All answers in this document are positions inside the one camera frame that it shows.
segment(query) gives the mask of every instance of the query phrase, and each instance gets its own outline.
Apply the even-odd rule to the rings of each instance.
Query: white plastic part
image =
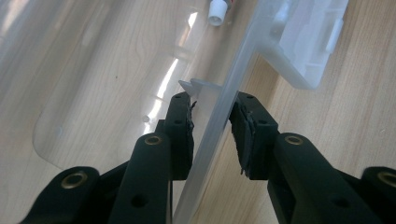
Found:
[[[220,26],[224,22],[225,13],[227,12],[227,3],[223,0],[212,0],[210,3],[209,23],[214,26]]]
[[[294,88],[315,89],[340,35],[347,3],[348,0],[259,0],[220,91],[203,91],[203,86],[213,89],[211,84],[197,85],[193,79],[191,83],[181,82],[198,102],[204,101],[205,105],[210,103],[208,99],[216,99],[216,103],[177,205],[176,224],[190,223],[201,201],[219,140],[253,53],[259,52]]]

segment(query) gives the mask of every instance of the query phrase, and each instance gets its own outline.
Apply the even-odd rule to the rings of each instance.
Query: white cap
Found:
[[[227,8],[227,3],[224,0],[212,0],[208,16],[209,23],[214,26],[222,25]]]

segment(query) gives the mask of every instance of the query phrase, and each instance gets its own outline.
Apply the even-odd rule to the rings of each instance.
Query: transparent plastic lid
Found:
[[[42,9],[47,17],[35,29],[44,36],[43,48],[56,48],[38,69],[54,75],[42,80],[53,88],[35,124],[37,154],[62,169],[108,171],[130,159],[137,138],[153,132],[171,97],[185,90],[198,100],[192,111],[196,155],[186,187],[175,183],[174,202],[181,198],[174,221],[188,223],[250,57],[259,52],[291,85],[314,89],[347,0],[259,0],[248,25],[235,21],[238,8],[232,7],[220,27],[208,24],[209,5],[63,1]],[[33,16],[28,9],[26,21]]]

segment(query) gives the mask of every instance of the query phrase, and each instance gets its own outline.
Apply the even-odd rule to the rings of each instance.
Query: wood grain surface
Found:
[[[179,79],[221,84],[255,4],[236,0],[216,28],[208,1],[0,1],[0,223],[21,221],[62,169],[127,161]],[[396,4],[349,0],[344,21],[317,90],[295,90],[256,55],[241,91],[359,177],[396,168]],[[277,223],[227,134],[192,223]]]

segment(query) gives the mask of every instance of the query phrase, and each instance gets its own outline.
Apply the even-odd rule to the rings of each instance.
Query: metal screw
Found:
[[[78,171],[65,177],[64,180],[62,180],[61,186],[64,189],[74,189],[84,184],[87,179],[88,177],[83,171]]]
[[[163,140],[159,136],[150,136],[145,139],[145,143],[147,145],[158,145],[162,142]]]
[[[287,143],[295,145],[295,146],[302,145],[304,142],[303,139],[301,139],[300,137],[293,136],[293,135],[286,136],[285,141]]]
[[[387,185],[396,188],[396,175],[392,174],[390,172],[379,172],[378,173],[378,179],[380,179],[382,182],[386,183]]]

